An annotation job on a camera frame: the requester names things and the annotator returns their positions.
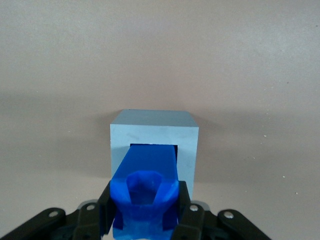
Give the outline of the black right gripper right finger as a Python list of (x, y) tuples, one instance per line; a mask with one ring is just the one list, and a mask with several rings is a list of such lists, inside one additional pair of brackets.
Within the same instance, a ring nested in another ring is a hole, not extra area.
[(173, 240), (269, 240), (262, 230), (234, 209), (214, 215), (190, 200), (187, 183), (179, 182), (178, 224)]

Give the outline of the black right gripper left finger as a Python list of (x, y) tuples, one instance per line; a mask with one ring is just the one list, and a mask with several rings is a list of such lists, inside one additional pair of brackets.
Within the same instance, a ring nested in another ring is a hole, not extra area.
[(62, 208), (47, 208), (1, 239), (101, 240), (110, 232), (116, 210), (108, 184), (98, 200), (85, 202), (70, 214)]

